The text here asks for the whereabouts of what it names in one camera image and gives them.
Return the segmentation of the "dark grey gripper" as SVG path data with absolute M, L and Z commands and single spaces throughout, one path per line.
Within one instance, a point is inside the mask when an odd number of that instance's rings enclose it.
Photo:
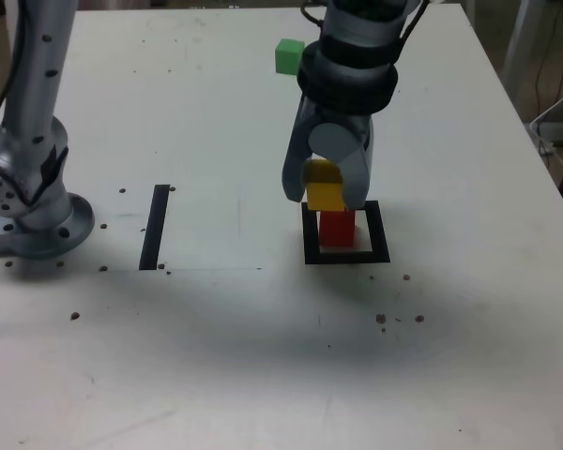
M 308 182 L 340 184 L 344 206 L 357 210 L 365 204 L 371 182 L 373 121 L 369 115 L 318 108 L 323 123 L 317 125 L 315 113 L 315 106 L 302 96 L 281 172 L 284 194 L 291 202 L 302 201 L 303 165 L 314 154 Z

